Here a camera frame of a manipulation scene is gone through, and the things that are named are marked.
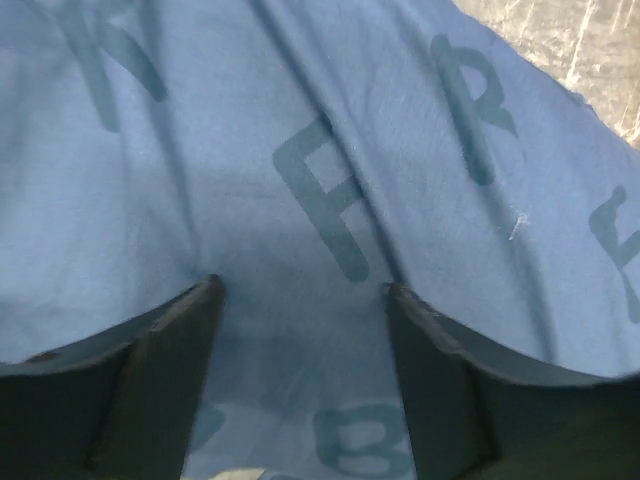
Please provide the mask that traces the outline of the blue cartoon mouse pillowcase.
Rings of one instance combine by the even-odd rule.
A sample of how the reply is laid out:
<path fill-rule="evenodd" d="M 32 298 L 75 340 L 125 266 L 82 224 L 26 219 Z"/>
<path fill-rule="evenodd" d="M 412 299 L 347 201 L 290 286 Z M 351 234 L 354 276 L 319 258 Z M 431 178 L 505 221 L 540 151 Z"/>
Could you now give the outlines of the blue cartoon mouse pillowcase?
<path fill-rule="evenodd" d="M 419 479 L 407 285 L 639 378 L 639 153 L 450 1 L 5 1 L 1 367 L 219 277 L 177 479 Z"/>

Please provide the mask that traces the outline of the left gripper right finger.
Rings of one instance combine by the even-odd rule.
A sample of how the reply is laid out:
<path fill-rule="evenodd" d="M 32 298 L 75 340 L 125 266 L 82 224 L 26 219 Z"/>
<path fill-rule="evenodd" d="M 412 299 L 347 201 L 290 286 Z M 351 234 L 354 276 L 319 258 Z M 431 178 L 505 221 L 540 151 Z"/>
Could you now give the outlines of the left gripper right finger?
<path fill-rule="evenodd" d="M 419 479 L 635 479 L 639 378 L 519 354 L 407 285 L 386 287 L 392 352 Z"/>

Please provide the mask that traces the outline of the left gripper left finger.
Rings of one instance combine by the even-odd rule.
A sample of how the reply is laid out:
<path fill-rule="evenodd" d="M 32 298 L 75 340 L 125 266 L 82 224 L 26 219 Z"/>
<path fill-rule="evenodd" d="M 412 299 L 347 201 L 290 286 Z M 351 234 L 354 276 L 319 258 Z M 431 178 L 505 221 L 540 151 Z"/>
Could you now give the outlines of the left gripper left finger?
<path fill-rule="evenodd" d="M 221 321 L 215 275 L 84 340 L 1 367 L 5 479 L 177 479 Z"/>

